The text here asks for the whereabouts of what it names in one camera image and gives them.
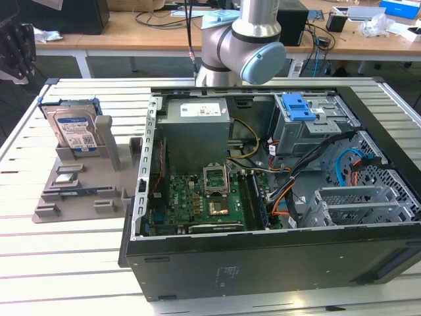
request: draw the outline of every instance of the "blue box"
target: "blue box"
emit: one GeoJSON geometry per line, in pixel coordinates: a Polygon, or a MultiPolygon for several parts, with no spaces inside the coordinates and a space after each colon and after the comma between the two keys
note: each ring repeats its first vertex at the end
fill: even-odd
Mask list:
{"type": "Polygon", "coordinates": [[[420,10],[419,3],[407,0],[383,0],[379,7],[386,8],[386,14],[412,19],[416,17],[420,10]]]}

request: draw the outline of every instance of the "blue hard drive label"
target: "blue hard drive label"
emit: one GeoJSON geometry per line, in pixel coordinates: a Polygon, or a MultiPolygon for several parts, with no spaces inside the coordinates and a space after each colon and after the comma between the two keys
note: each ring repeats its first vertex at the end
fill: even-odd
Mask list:
{"type": "Polygon", "coordinates": [[[58,119],[59,123],[82,123],[87,122],[85,117],[64,117],[58,119]]]}
{"type": "Polygon", "coordinates": [[[85,117],[58,118],[57,125],[70,148],[76,151],[93,151],[97,143],[89,131],[89,122],[85,117]]]}

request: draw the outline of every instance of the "hard drive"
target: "hard drive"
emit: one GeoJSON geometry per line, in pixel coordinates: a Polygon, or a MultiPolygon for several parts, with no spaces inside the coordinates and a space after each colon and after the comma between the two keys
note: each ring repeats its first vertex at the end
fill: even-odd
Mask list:
{"type": "Polygon", "coordinates": [[[49,121],[59,147],[69,147],[74,154],[95,151],[104,141],[95,132],[95,119],[102,115],[99,100],[63,101],[40,98],[38,107],[49,121]]]}

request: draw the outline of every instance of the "table leg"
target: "table leg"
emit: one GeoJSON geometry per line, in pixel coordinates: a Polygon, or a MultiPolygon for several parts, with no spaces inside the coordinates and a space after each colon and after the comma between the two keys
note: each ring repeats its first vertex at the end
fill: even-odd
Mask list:
{"type": "Polygon", "coordinates": [[[130,67],[132,68],[132,72],[137,72],[136,58],[129,57],[129,60],[130,60],[130,67]]]}
{"type": "Polygon", "coordinates": [[[86,51],[77,51],[74,54],[74,58],[76,58],[76,61],[78,62],[80,74],[82,75],[82,78],[94,78],[92,69],[89,67],[87,63],[87,55],[86,51]]]}
{"type": "Polygon", "coordinates": [[[300,58],[292,58],[289,66],[288,78],[298,78],[301,74],[301,69],[304,65],[304,60],[300,58]]]}
{"type": "Polygon", "coordinates": [[[368,64],[367,61],[362,61],[360,63],[360,66],[358,67],[358,74],[364,74],[367,68],[367,64],[368,64]]]}

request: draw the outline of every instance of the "gray power supply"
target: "gray power supply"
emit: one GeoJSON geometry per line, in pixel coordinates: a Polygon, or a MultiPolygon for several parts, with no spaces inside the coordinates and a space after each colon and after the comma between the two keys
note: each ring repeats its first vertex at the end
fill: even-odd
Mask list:
{"type": "Polygon", "coordinates": [[[202,173],[210,163],[224,165],[230,134],[224,98],[172,99],[157,126],[167,140],[171,173],[202,173]]]}

